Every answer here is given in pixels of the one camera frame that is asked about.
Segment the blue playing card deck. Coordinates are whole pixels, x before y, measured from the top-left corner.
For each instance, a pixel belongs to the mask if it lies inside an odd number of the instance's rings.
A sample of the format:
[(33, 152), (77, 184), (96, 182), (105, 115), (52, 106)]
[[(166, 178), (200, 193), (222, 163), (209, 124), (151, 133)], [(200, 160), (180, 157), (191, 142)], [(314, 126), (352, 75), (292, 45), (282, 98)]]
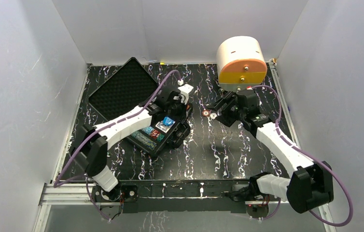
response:
[(171, 127), (166, 127), (166, 126), (163, 125), (162, 121), (163, 120), (157, 122), (155, 127), (157, 129), (159, 129), (160, 131), (162, 131), (163, 133), (168, 133), (170, 131), (170, 129), (174, 126), (175, 123)]

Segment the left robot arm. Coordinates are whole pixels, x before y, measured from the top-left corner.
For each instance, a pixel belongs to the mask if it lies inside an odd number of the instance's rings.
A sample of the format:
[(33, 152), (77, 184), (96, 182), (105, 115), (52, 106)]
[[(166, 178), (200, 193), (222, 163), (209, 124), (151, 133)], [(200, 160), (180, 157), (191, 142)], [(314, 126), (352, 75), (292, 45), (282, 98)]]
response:
[(162, 88), (149, 100), (109, 122), (85, 128), (85, 138), (72, 158), (102, 189), (109, 201), (121, 197), (119, 180), (107, 165), (108, 150), (123, 139), (145, 153), (156, 155), (165, 146), (178, 148), (190, 132), (187, 122), (192, 112), (189, 103), (193, 87)]

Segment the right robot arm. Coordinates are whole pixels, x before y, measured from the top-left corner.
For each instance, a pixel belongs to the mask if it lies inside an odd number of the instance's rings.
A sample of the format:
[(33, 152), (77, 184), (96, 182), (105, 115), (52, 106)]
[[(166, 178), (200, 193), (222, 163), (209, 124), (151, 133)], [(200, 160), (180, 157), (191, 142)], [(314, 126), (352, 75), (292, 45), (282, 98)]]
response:
[(332, 202), (334, 189), (330, 166), (320, 166), (298, 152), (294, 143), (286, 142), (287, 136), (281, 133), (271, 117), (260, 111), (259, 106), (256, 93), (247, 89), (227, 92), (206, 107), (217, 111), (216, 120), (225, 126), (241, 122), (245, 130), (276, 156), (289, 175), (289, 178), (283, 178), (268, 172), (260, 173), (250, 177), (249, 185), (240, 191), (255, 200), (274, 195), (288, 201), (298, 213)]

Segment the red white poker chip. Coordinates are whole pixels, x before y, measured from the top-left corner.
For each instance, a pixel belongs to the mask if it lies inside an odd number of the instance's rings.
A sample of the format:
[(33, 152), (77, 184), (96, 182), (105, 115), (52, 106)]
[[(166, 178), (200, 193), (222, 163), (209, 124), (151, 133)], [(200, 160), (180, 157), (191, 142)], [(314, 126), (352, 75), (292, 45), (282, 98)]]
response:
[(209, 117), (209, 115), (210, 115), (210, 112), (208, 110), (203, 110), (202, 111), (202, 116), (203, 117)]

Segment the black poker set case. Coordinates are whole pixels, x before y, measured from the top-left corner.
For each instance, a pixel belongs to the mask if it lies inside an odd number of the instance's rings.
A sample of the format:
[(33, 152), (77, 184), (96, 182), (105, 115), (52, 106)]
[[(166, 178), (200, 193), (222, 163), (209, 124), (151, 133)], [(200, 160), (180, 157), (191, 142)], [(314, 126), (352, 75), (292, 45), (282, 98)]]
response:
[[(89, 96), (88, 102), (103, 116), (106, 122), (109, 122), (128, 113), (140, 103), (149, 100), (164, 87), (177, 88), (178, 84), (176, 86), (158, 84), (136, 58), (130, 58)], [(136, 146), (134, 142), (128, 139), (124, 140)]]

